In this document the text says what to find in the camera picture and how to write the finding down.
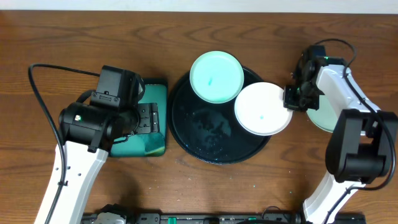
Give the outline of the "white plate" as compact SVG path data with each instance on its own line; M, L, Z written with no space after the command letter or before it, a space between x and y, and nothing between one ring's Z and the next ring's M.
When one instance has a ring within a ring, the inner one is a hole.
M284 90L268 82L257 82L243 88L234 102L238 123L258 136L271 136L284 130L293 111L284 107Z

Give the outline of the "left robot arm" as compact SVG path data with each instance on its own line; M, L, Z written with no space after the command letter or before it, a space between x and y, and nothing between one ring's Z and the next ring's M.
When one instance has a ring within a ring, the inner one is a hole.
M113 144L159 132L159 112L154 103L140 103L146 87L137 73L105 65L97 75L97 88L63 109L56 126L35 85L35 67L28 68L30 85L57 140L52 175L35 222L79 223Z

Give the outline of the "green scrubbing sponge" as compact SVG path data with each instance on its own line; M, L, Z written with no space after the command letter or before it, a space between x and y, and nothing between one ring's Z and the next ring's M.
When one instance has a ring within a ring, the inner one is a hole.
M162 133L145 134L142 137L145 147L145 156L159 157L165 153L165 137Z

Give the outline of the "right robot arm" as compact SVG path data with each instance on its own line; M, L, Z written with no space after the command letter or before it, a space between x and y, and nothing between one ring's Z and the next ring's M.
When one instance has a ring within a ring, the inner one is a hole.
M319 110L324 96L337 122L326 148L326 174L305 199L300 223L334 223L356 192L376 191L392 179L396 168L397 115L382 111L361 91L349 62L329 57L319 43L308 46L292 73L295 83L284 90L284 107Z

